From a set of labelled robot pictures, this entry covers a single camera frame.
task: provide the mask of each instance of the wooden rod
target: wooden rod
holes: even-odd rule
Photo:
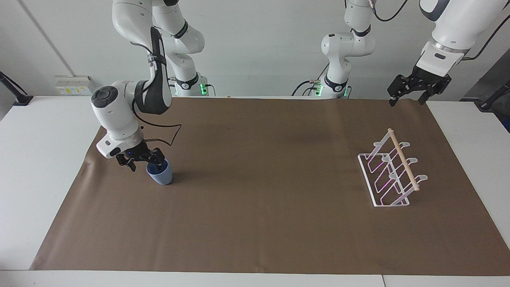
[[[416,179],[414,178],[413,172],[411,171],[411,168],[409,167],[409,164],[407,163],[407,159],[404,156],[404,153],[402,152],[402,149],[400,148],[400,144],[397,141],[397,138],[395,137],[395,132],[389,128],[388,132],[390,133],[391,140],[393,141],[393,145],[397,149],[398,156],[400,157],[400,160],[402,161],[402,164],[404,165],[405,172],[407,173],[407,176],[409,176],[409,180],[411,181],[411,184],[414,187],[414,190],[417,192],[420,190],[420,186],[416,182]]]

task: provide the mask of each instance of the white table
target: white table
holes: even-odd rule
[[[428,105],[509,245],[510,134],[471,103]],[[26,271],[98,128],[88,97],[36,97],[0,122],[0,286],[510,286],[510,276]]]

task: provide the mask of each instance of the blue cup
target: blue cup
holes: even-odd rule
[[[153,164],[149,163],[147,165],[147,173],[154,179],[155,182],[159,183],[160,185],[167,185],[170,182],[172,182],[172,168],[168,164],[168,160],[165,159],[165,162],[161,165],[161,168],[158,169],[158,167]]]

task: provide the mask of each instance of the brown paper mat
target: brown paper mat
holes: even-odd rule
[[[95,143],[33,270],[510,275],[510,252],[426,106],[373,100],[174,99],[159,186]],[[174,130],[146,125],[146,138]],[[427,174],[375,208],[358,153],[392,127]]]

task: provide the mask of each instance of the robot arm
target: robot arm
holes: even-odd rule
[[[374,52],[375,38],[370,34],[372,15],[369,0],[349,0],[344,19],[351,32],[329,34],[322,39],[322,52],[329,59],[329,69],[321,78],[322,97],[337,98],[347,85],[351,65],[346,57]]]
[[[183,18],[181,9],[177,4],[179,0],[173,0],[175,5],[155,5],[153,8],[156,23],[161,28],[163,42],[165,43],[165,55],[172,66],[176,95],[179,96],[202,96],[202,85],[207,84],[207,79],[196,71],[195,63],[188,54],[202,52],[205,40],[202,34],[191,27]]]
[[[167,58],[185,58],[177,53],[198,53],[203,49],[203,36],[191,28],[180,12],[178,0],[114,0],[113,25],[131,44],[147,52],[150,79],[146,81],[117,81],[98,89],[92,95],[92,109],[107,134],[96,147],[106,158],[116,157],[120,165],[135,171],[135,161],[146,161],[161,167],[164,155],[158,148],[150,150],[136,121],[133,109],[143,113],[162,114],[171,105],[168,85]],[[165,52],[160,31],[152,23],[153,9],[160,25],[171,33],[170,49]],[[191,58],[186,65],[174,67],[177,75],[195,77]]]
[[[505,4],[506,0],[420,0],[423,15],[435,22],[436,28],[411,75],[398,75],[388,88],[390,105],[415,90],[425,91],[420,104],[441,94],[451,81],[450,69],[462,60]]]

